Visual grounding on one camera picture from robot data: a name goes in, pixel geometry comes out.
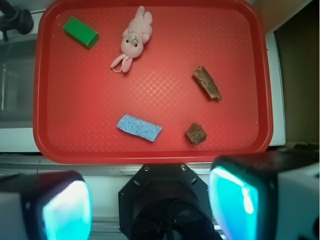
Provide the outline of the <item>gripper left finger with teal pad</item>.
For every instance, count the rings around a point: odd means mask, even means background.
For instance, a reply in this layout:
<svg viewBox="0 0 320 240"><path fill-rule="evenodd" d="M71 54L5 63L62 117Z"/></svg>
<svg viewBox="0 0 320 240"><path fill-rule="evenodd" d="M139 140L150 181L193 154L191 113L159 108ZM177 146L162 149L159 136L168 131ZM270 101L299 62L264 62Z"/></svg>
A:
<svg viewBox="0 0 320 240"><path fill-rule="evenodd" d="M2 240L87 240L92 220L91 190L76 171L0 177Z"/></svg>

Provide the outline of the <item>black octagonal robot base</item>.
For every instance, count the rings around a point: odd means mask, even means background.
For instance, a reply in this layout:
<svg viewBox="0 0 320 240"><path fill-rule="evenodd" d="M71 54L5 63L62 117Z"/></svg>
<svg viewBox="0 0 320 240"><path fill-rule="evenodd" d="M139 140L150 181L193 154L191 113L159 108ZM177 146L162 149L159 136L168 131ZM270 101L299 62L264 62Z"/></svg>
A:
<svg viewBox="0 0 320 240"><path fill-rule="evenodd" d="M185 164L145 164L118 192L129 240L220 240L208 185Z"/></svg>

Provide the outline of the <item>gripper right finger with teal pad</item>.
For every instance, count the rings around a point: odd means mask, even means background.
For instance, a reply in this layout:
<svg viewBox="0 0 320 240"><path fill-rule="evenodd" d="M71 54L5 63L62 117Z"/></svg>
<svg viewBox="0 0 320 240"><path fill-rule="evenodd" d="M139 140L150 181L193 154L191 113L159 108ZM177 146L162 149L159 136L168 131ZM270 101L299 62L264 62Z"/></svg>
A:
<svg viewBox="0 0 320 240"><path fill-rule="evenodd" d="M320 156L287 149L222 155L209 173L213 216L229 240L317 240Z"/></svg>

